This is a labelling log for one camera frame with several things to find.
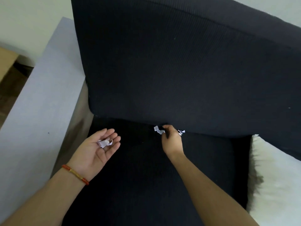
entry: person's left arm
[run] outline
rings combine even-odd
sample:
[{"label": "person's left arm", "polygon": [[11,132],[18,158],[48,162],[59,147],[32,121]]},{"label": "person's left arm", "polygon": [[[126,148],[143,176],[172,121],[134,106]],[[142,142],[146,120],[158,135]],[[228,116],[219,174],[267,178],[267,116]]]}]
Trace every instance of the person's left arm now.
[{"label": "person's left arm", "polygon": [[[90,181],[120,147],[121,138],[114,131],[103,129],[88,137],[78,147],[67,165]],[[104,149],[100,148],[97,141],[107,138],[113,140],[113,144]],[[84,186],[84,182],[62,168],[2,226],[59,225]]]}]

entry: white pillow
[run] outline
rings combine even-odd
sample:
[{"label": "white pillow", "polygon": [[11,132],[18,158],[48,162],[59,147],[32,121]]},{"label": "white pillow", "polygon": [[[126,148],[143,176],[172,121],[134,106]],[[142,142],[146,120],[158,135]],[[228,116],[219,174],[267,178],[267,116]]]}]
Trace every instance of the white pillow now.
[{"label": "white pillow", "polygon": [[301,161],[258,135],[251,144],[247,211],[260,226],[300,226]]}]

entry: person's right arm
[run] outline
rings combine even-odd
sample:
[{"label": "person's right arm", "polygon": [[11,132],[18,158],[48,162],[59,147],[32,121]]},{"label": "person's right arm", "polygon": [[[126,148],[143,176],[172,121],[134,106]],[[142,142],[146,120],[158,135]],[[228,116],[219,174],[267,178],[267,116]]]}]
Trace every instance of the person's right arm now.
[{"label": "person's right arm", "polygon": [[183,152],[182,139],[172,125],[163,126],[163,150],[175,166],[206,226],[259,226],[232,197],[204,175]]}]

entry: hand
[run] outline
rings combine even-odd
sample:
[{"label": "hand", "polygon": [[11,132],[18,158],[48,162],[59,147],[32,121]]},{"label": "hand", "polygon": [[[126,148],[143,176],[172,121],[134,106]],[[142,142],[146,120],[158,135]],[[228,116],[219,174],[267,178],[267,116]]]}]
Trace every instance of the hand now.
[{"label": "hand", "polygon": [[[98,140],[107,138],[110,138],[110,141],[113,140],[113,144],[101,148],[97,143]],[[106,162],[120,147],[120,139],[121,137],[115,133],[114,129],[107,130],[105,128],[98,131],[85,139],[74,152],[67,165],[90,181],[101,171]]]},{"label": "hand", "polygon": [[169,137],[162,133],[162,147],[169,159],[175,154],[184,155],[182,138],[178,131],[172,125],[163,125],[163,128],[169,132]]}]

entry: white paper piece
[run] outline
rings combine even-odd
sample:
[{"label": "white paper piece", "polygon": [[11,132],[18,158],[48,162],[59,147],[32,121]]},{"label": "white paper piece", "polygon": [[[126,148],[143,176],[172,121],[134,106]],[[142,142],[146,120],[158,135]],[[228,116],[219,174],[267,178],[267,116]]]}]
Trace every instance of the white paper piece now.
[{"label": "white paper piece", "polygon": [[[154,130],[155,130],[155,132],[159,133],[160,135],[162,135],[162,133],[165,133],[164,130],[159,130],[159,127],[158,127],[158,126],[155,126],[155,127],[154,127]],[[185,133],[185,130],[184,130],[184,131],[178,130],[178,132],[179,132],[179,135],[182,136],[182,134]]]},{"label": "white paper piece", "polygon": [[110,142],[109,138],[106,140],[103,140],[103,141],[100,141],[100,140],[98,141],[98,144],[101,148],[104,148],[105,146],[110,146],[110,145],[112,145],[112,143],[113,143],[113,140],[111,140],[111,142]]}]

